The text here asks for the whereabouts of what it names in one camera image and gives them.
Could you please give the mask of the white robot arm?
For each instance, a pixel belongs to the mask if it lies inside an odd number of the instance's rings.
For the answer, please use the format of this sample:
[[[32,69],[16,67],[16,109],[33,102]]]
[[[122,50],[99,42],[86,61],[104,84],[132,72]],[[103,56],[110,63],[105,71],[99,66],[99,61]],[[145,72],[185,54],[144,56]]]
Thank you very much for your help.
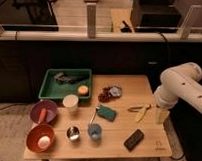
[[[165,69],[160,75],[160,85],[154,92],[157,106],[155,121],[162,124],[169,111],[180,99],[202,114],[202,69],[194,62],[187,62]]]

